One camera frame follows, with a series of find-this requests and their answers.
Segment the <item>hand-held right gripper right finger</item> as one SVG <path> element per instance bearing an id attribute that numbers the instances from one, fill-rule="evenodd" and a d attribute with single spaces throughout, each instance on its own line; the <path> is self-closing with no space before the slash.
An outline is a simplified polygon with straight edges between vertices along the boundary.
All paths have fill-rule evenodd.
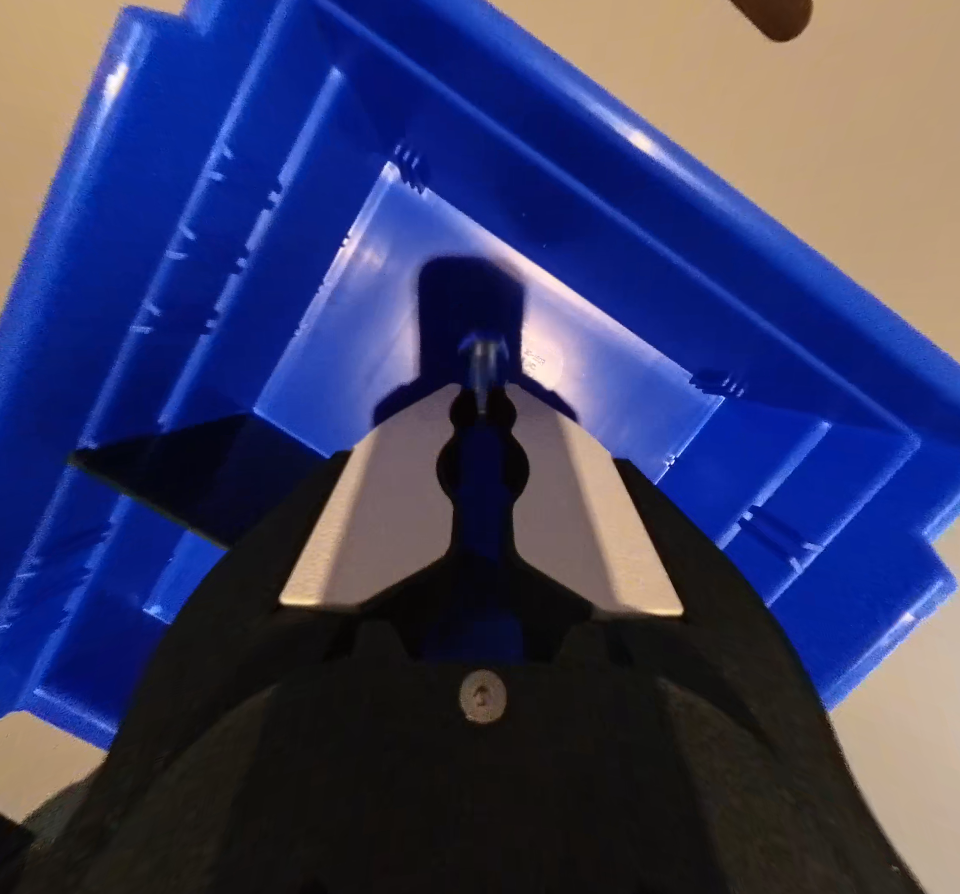
<path id="1" fill-rule="evenodd" d="M 684 606 L 613 456 L 575 420 L 510 385 L 529 464 L 513 541 L 533 568 L 603 616 L 680 617 Z"/>

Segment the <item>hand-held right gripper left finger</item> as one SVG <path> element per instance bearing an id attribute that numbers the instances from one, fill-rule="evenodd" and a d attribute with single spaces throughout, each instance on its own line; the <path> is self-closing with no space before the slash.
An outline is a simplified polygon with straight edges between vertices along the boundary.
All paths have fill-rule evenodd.
<path id="1" fill-rule="evenodd" d="M 351 451 L 279 596 L 360 605 L 442 558 L 453 505 L 438 476 L 453 436 L 449 384 L 391 416 Z"/>

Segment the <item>silver metal bolt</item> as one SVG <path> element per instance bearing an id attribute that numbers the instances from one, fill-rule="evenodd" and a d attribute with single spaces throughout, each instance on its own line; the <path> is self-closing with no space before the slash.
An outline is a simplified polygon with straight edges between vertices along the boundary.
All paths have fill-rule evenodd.
<path id="1" fill-rule="evenodd" d="M 487 330 L 474 330 L 458 348 L 465 364 L 463 387 L 474 400 L 477 415 L 487 416 L 492 391 L 507 381 L 510 350 L 506 338 Z"/>

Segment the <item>blue plastic bin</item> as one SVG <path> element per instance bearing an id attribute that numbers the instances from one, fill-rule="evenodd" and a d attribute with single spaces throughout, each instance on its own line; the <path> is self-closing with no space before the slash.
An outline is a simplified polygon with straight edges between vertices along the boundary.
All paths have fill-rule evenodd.
<path id="1" fill-rule="evenodd" d="M 958 588 L 958 364 L 484 0 L 119 16 L 2 316 L 2 714 L 107 750 L 225 549 L 475 329 L 838 705 Z"/>

